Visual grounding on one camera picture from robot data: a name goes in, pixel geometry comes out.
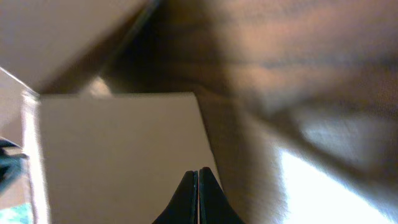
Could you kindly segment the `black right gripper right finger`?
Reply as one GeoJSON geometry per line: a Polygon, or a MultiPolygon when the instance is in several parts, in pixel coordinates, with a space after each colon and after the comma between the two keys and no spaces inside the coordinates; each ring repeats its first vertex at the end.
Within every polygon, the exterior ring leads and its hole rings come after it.
{"type": "Polygon", "coordinates": [[[209,167],[199,171],[198,196],[201,224],[244,224],[209,167]]]}

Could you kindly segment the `black cap whiteboard marker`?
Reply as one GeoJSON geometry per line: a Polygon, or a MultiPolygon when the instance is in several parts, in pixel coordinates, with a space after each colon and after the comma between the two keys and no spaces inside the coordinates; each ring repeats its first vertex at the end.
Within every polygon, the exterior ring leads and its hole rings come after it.
{"type": "Polygon", "coordinates": [[[12,141],[1,138],[1,193],[5,192],[19,178],[24,170],[24,161],[28,158],[24,153],[8,154],[6,148],[11,147],[19,148],[12,141]]]}

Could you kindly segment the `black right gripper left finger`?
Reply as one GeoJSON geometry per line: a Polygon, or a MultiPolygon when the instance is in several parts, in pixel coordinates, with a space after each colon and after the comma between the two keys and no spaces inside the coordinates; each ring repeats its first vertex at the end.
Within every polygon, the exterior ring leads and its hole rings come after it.
{"type": "Polygon", "coordinates": [[[164,211],[153,224],[198,223],[198,172],[186,171],[164,211]]]}

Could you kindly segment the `brown cardboard box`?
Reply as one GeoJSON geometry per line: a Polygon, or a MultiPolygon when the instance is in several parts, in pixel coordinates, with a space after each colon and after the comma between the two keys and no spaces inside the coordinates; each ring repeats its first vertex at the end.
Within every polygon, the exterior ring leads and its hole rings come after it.
{"type": "Polygon", "coordinates": [[[152,223],[213,167],[192,93],[109,86],[158,1],[2,1],[1,138],[27,155],[33,223],[152,223]]]}

